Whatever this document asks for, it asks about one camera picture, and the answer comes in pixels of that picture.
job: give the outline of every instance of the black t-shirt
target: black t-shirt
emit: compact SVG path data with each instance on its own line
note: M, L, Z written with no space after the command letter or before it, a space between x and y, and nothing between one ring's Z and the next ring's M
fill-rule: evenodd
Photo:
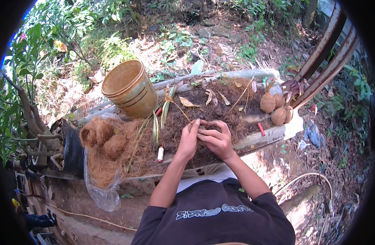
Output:
M178 193L169 208L148 206L132 244L295 244L274 195L250 201L240 187L232 178L203 180Z

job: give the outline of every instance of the rusty metal pipe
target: rusty metal pipe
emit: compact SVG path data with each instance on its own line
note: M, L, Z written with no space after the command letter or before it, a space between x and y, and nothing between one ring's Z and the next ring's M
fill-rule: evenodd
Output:
M314 74L323 60L329 55L330 50L341 34L345 21L346 15L344 11L341 10L340 5L336 3L321 40L318 42L307 62L300 69L299 74L295 76L296 81L300 81L303 77L308 80L312 74Z
M334 56L333 60L329 63L325 70L323 70L319 77L305 90L304 94L295 101L292 101L292 108L297 110L314 98L314 96L321 91L333 79L333 77L338 74L338 72L340 72L340 70L347 63L348 59L352 56L358 43L359 39L357 38L356 30L352 26L345 39L345 42L342 44L340 50Z

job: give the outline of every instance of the sneaker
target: sneaker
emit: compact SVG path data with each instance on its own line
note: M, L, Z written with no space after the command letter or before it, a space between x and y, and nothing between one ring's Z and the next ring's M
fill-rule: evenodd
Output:
M48 217L49 219L52 219L52 218L53 218L53 216L52 216L52 212L50 211L50 209L47 209L47 217Z
M53 221L53 223L54 223L55 226L58 226L58 224L57 224L57 216L55 214L53 214L52 221Z

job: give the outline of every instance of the person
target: person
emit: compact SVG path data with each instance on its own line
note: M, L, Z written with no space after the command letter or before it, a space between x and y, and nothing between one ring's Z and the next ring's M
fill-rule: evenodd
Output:
M35 227L48 228L57 226L57 217L55 214L52 214L49 209L47 210L47 214L43 215L24 214L21 205L17 205L15 210L21 217L22 223L24 223L28 232Z
M197 139L224 164L215 173L181 180ZM132 244L295 244L295 231L265 182L232 149L227 124L197 119L182 130Z

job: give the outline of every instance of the yellow plastic bucket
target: yellow plastic bucket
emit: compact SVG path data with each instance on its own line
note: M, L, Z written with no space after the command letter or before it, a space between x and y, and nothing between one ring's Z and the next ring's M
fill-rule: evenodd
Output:
M102 93L132 118L146 118L158 104L158 95L139 60L128 60L112 69L104 78Z

